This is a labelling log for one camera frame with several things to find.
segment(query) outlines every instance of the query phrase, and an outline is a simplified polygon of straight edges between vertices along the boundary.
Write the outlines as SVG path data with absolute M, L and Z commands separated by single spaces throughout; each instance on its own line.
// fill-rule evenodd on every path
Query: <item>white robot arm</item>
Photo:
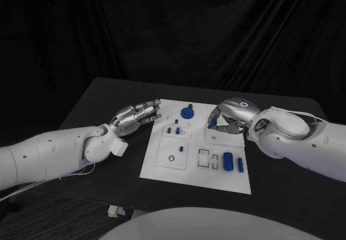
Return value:
M 0 148 L 0 190 L 30 182 L 49 181 L 101 162 L 112 153 L 122 156 L 127 142 L 119 138 L 161 115 L 148 116 L 161 101 L 125 107 L 108 124 L 50 131 Z
M 307 115 L 314 122 L 295 115 Z M 223 117 L 228 126 L 218 126 Z M 210 113 L 209 128 L 241 134 L 248 128 L 246 139 L 272 158 L 288 158 L 301 167 L 346 182 L 346 126 L 321 120 L 308 113 L 271 107 L 261 111 L 242 98 L 225 100 Z

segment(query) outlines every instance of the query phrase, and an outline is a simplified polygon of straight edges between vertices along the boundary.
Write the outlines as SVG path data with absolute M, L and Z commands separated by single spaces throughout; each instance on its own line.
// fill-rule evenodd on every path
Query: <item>carpet floor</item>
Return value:
M 0 240 L 98 240 L 132 216 L 108 217 L 109 205 L 24 191 L 10 198 L 20 211 L 0 222 Z

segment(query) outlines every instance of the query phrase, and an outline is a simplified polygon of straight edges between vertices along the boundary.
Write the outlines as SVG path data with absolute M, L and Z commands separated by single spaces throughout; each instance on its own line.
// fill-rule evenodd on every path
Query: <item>white board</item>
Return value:
M 157 113 L 161 118 L 153 124 L 140 178 L 251 194 L 243 135 L 207 129 L 207 117 L 216 105 L 160 101 Z M 180 112 L 189 104 L 194 115 L 184 119 Z M 218 125 L 226 125 L 222 117 Z M 232 153 L 233 171 L 223 170 L 223 153 Z M 238 158 L 242 158 L 243 172 L 239 172 Z

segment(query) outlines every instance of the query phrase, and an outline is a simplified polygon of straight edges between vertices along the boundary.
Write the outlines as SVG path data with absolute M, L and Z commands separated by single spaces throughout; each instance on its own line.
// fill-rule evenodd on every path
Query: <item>robotic hand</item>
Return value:
M 119 137 L 161 117 L 150 116 L 160 103 L 157 99 L 130 105 L 101 126 L 50 131 L 0 147 L 0 190 L 63 177 L 101 162 L 111 153 L 121 157 L 128 143 Z
M 314 118 L 307 123 L 295 114 Z M 228 126 L 218 126 L 223 117 Z M 346 182 L 346 126 L 330 123 L 310 113 L 271 107 L 261 111 L 242 98 L 225 100 L 207 118 L 207 128 L 241 134 L 272 158 L 284 157 L 301 167 Z

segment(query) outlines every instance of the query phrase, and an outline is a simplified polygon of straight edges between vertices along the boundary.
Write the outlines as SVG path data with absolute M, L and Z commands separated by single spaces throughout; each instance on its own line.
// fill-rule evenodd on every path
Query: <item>blue knob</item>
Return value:
M 233 171 L 233 155 L 231 152 L 223 153 L 223 169 Z
M 192 119 L 194 112 L 193 112 L 193 105 L 189 104 L 189 107 L 181 109 L 180 115 L 184 119 Z
M 216 126 L 218 122 L 212 121 L 210 124 L 207 125 L 207 129 L 210 129 L 213 126 Z
M 239 172 L 243 173 L 243 160 L 241 157 L 238 158 L 238 167 L 239 167 Z

